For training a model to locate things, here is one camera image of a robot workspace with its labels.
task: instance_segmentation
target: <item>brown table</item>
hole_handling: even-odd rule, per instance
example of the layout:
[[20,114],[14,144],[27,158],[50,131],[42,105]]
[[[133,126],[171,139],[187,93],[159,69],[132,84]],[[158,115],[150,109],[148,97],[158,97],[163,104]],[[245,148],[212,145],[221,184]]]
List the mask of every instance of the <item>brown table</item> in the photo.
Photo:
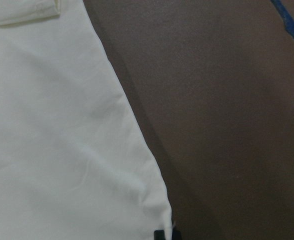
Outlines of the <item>brown table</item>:
[[294,239],[294,41],[270,1],[84,2],[183,239]]

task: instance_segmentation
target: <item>blue strip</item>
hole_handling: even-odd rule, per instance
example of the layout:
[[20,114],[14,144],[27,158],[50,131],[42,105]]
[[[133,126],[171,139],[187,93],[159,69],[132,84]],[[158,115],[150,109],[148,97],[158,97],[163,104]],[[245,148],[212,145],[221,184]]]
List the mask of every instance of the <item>blue strip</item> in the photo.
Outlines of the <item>blue strip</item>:
[[293,37],[294,39],[294,19],[289,14],[285,6],[282,4],[280,0],[271,0],[272,4],[276,7],[278,13],[283,19],[283,23],[285,25],[286,31]]

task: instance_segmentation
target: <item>folded white cloth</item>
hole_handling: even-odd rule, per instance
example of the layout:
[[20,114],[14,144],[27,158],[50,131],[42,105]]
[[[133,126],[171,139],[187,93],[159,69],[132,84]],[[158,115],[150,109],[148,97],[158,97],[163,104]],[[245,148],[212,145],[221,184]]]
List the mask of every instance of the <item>folded white cloth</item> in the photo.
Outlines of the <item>folded white cloth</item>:
[[0,0],[0,25],[60,14],[60,0]]
[[[0,23],[58,10],[0,2]],[[84,3],[60,5],[0,27],[0,240],[170,240],[165,183]]]

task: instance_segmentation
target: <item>brown floor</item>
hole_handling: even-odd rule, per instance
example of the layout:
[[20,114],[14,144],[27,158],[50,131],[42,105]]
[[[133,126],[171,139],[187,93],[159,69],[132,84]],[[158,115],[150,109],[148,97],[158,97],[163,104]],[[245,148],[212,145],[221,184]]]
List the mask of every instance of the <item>brown floor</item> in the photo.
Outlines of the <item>brown floor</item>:
[[270,1],[84,2],[183,239],[294,239],[294,41]]

